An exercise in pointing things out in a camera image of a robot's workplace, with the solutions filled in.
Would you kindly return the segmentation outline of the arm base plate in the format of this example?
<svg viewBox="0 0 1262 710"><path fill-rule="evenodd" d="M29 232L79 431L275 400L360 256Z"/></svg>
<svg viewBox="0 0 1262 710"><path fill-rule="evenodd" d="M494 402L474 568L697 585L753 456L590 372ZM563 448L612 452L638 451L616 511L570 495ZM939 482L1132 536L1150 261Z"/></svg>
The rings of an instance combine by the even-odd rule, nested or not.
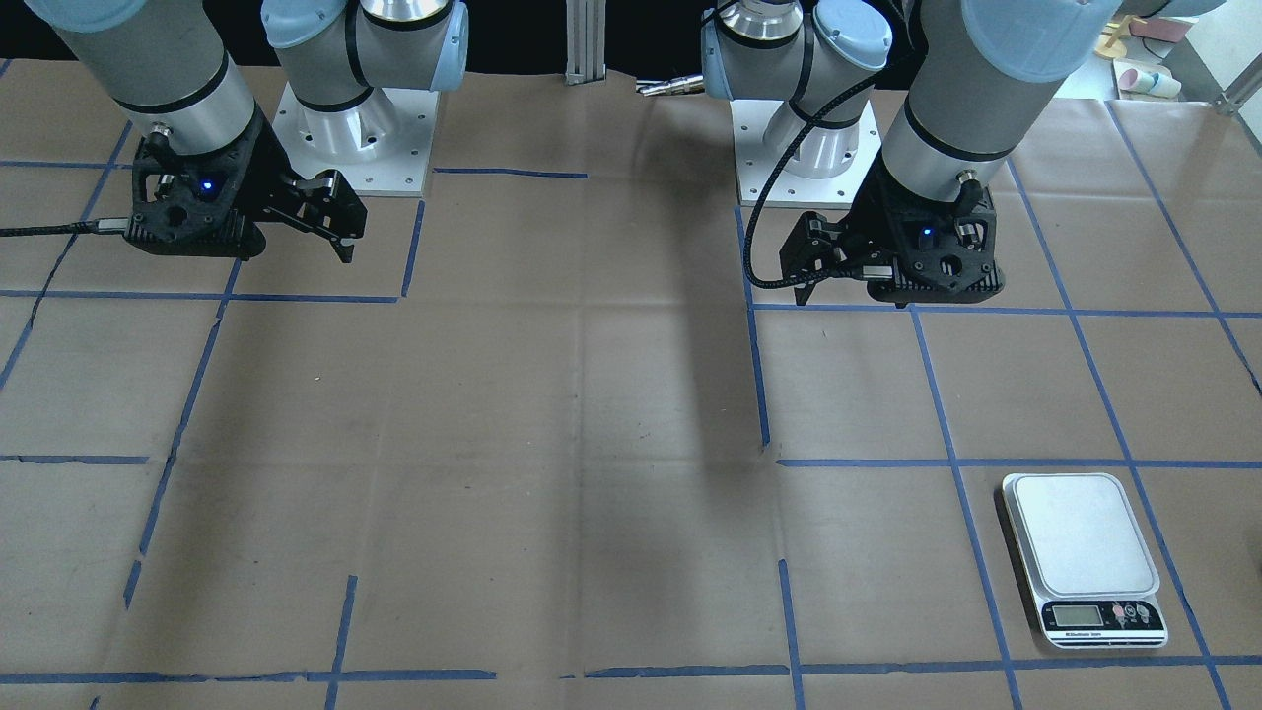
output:
<svg viewBox="0 0 1262 710"><path fill-rule="evenodd" d="M299 103L288 86L273 129L302 177L333 168L360 195L420 198L440 97L422 90L374 90L360 106L321 112Z"/></svg>
<svg viewBox="0 0 1262 710"><path fill-rule="evenodd" d="M752 207L803 119L782 101L731 102L740 206ZM765 206L779 208L848 208L880 150L880 132L870 101L848 127L817 127L772 185Z"/></svg>

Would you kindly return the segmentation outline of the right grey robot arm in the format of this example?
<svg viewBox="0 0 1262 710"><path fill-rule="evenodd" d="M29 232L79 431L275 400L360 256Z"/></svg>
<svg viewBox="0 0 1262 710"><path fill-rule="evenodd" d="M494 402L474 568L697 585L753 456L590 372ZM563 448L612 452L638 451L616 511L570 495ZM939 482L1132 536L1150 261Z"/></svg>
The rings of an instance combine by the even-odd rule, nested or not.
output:
<svg viewBox="0 0 1262 710"><path fill-rule="evenodd" d="M283 222L350 262L367 208L341 166L401 144L391 90L458 90L461 1L266 1L260 18L324 161L303 177L199 1L32 1L140 137L133 207L86 228L158 256L249 260Z"/></svg>

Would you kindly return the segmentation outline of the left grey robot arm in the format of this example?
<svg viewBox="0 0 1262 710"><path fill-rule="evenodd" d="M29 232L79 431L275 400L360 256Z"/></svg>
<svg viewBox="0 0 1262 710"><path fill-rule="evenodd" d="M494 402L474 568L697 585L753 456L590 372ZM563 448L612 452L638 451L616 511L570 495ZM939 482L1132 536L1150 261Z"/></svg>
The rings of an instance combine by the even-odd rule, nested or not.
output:
<svg viewBox="0 0 1262 710"><path fill-rule="evenodd" d="M989 180L1116 14L1196 16L1214 1L726 1L700 26L702 76L718 100L780 101L772 185L811 132L854 127L883 74L915 68L848 214L806 211L757 277L757 216L742 266L753 288L854 279L876 301L979 303L1005 289Z"/></svg>

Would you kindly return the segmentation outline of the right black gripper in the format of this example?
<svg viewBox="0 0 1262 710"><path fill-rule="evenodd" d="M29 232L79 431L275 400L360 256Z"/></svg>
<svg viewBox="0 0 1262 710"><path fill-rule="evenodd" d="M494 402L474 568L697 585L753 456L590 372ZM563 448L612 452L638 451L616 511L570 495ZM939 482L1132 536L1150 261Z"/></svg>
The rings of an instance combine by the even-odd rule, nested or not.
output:
<svg viewBox="0 0 1262 710"><path fill-rule="evenodd" d="M180 156L170 127L156 125L133 159L133 214L122 238L154 255L252 259L265 238L257 222L316 235L351 264L367 207L329 168L313 178L292 170L269 120L255 108L225 148Z"/></svg>

